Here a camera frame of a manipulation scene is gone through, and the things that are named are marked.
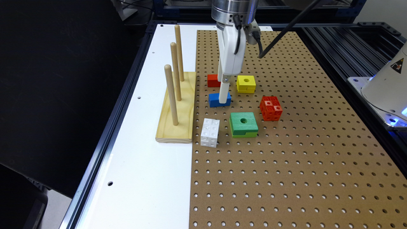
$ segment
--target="black cable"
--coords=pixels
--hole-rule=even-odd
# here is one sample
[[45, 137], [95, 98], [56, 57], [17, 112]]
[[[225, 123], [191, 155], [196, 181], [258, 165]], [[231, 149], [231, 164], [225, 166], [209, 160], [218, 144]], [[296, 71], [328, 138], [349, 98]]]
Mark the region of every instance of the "black cable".
[[129, 6], [131, 6], [131, 4], [138, 3], [138, 2], [140, 2], [140, 1], [147, 1], [147, 0], [136, 0], [136, 1], [132, 1], [130, 4], [127, 4], [125, 7], [123, 7], [123, 10], [124, 10], [124, 9], [127, 9]]
[[240, 30], [242, 29], [242, 22], [240, 21], [239, 15], [233, 16], [233, 22], [235, 23], [235, 28], [237, 29], [237, 43], [235, 48], [235, 55], [239, 51], [240, 46]]
[[252, 35], [253, 35], [253, 38], [257, 41], [257, 44], [259, 45], [259, 53], [262, 53], [263, 52], [263, 46], [261, 45], [260, 32], [253, 31]]
[[343, 4], [345, 4], [345, 5], [350, 5], [349, 2], [346, 2], [346, 1], [344, 1], [344, 0], [335, 0], [335, 1], [337, 1], [337, 2], [339, 2], [339, 3], [343, 3]]
[[239, 46], [240, 46], [240, 29], [237, 30], [237, 42], [236, 42], [236, 48], [235, 48], [235, 55], [237, 52], [239, 52]]
[[274, 38], [274, 40], [267, 46], [267, 48], [259, 54], [259, 58], [263, 58], [277, 42], [289, 31], [293, 28], [295, 24], [297, 24], [298, 21], [300, 21], [305, 15], [308, 14], [309, 11], [311, 11], [319, 2], [322, 0], [314, 0], [309, 6], [307, 6], [297, 17], [295, 17], [280, 33], [277, 35], [277, 37]]
[[148, 8], [148, 7], [145, 7], [145, 6], [139, 6], [139, 5], [136, 5], [136, 4], [133, 4], [133, 3], [126, 3], [126, 2], [123, 2], [123, 1], [119, 1], [119, 2], [124, 3], [124, 4], [129, 4], [129, 5], [132, 5], [132, 6], [137, 6], [137, 7], [141, 7], [141, 8], [149, 9], [149, 10], [151, 10], [151, 11], [153, 11], [153, 12], [154, 12], [154, 10], [153, 10], [153, 9]]

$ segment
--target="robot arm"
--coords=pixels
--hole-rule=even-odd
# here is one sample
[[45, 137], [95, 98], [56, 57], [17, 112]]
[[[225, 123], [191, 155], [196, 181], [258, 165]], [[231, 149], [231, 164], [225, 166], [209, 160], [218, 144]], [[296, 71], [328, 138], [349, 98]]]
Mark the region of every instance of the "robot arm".
[[407, 122], [407, 43], [396, 56], [362, 87], [363, 97], [374, 107]]
[[252, 45], [256, 40], [251, 38], [250, 28], [255, 27], [258, 0], [215, 0], [212, 4], [212, 18], [217, 22], [217, 39], [219, 43], [219, 68], [217, 80], [221, 82], [219, 103], [226, 103], [229, 91], [230, 76], [242, 70], [246, 40]]

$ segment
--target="wooden base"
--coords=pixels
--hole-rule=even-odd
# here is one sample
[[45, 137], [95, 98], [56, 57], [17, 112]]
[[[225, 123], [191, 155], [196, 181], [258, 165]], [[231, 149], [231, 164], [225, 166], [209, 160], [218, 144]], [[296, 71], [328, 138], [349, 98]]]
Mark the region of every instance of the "wooden base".
[[190, 143], [192, 142], [193, 106], [195, 101], [195, 82], [197, 73], [184, 73], [181, 82], [181, 101], [177, 101], [179, 124], [172, 124], [170, 100], [168, 90], [165, 92], [160, 121], [158, 123], [155, 140], [162, 143]]

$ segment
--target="white block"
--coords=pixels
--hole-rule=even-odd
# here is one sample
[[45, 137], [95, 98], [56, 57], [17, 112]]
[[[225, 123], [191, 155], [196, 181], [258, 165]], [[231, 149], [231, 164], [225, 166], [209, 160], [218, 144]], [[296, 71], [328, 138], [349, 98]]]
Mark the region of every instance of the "white block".
[[216, 148], [217, 135], [219, 133], [219, 120], [205, 118], [201, 132], [201, 146]]

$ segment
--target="wooden peg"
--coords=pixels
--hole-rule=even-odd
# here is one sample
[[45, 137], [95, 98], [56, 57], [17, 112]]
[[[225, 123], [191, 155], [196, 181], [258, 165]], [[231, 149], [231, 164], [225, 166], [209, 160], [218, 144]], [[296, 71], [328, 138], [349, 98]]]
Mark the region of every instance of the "wooden peg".
[[175, 97], [175, 93], [174, 93], [174, 84], [172, 82], [171, 66], [169, 64], [166, 64], [164, 66], [164, 71], [165, 71], [165, 78], [167, 80], [168, 97], [170, 99], [172, 124], [178, 125], [177, 104], [176, 104], [176, 97]]
[[179, 82], [179, 71], [178, 71], [178, 61], [177, 61], [177, 44], [171, 42], [171, 56], [172, 56], [172, 67], [174, 68], [174, 81], [176, 89], [177, 101], [181, 101], [181, 84]]
[[176, 25], [176, 41], [179, 66], [179, 80], [184, 81], [184, 64], [183, 64], [183, 47], [181, 45], [181, 30], [179, 25]]

